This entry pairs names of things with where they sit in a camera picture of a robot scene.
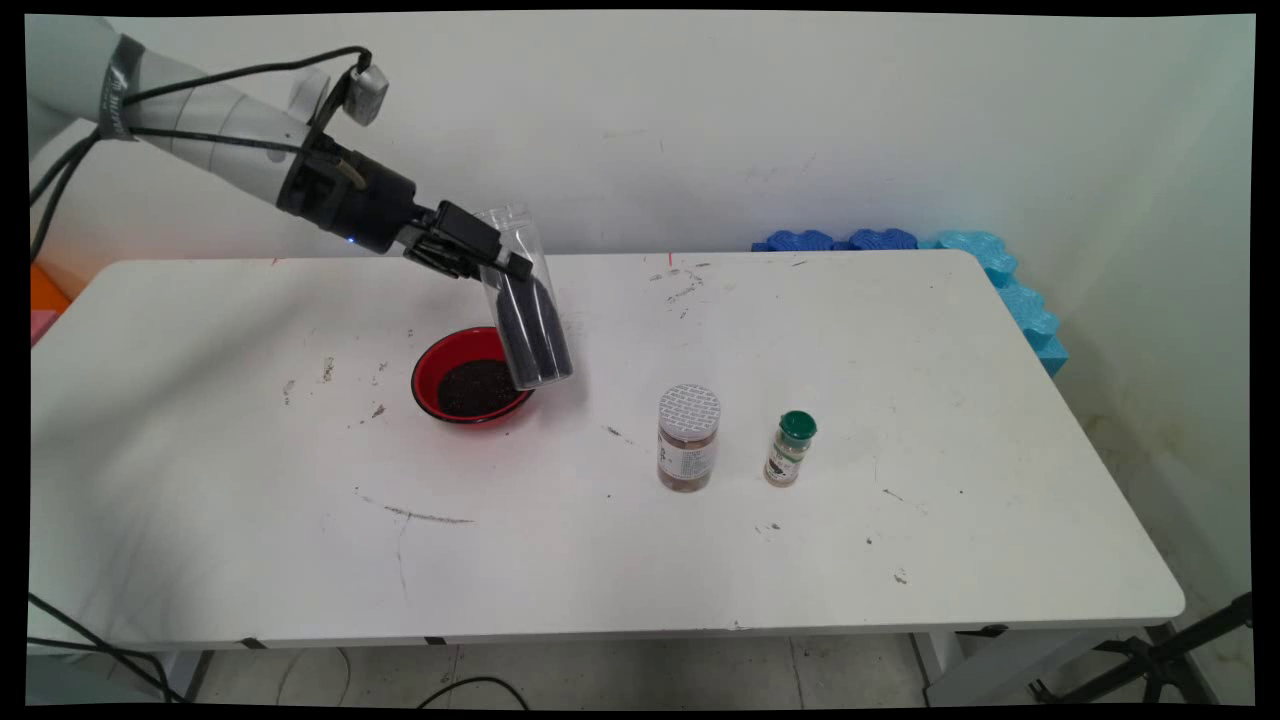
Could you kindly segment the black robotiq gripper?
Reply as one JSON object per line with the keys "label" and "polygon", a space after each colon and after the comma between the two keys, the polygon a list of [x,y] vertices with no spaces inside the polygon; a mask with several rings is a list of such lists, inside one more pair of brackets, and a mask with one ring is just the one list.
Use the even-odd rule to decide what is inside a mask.
{"label": "black robotiq gripper", "polygon": [[431,218],[404,258],[444,275],[495,283],[495,275],[527,281],[532,261],[507,249],[500,232],[454,202],[435,213],[416,204],[416,186],[381,163],[334,140],[315,141],[296,159],[278,208],[370,252],[384,254],[410,227]]}

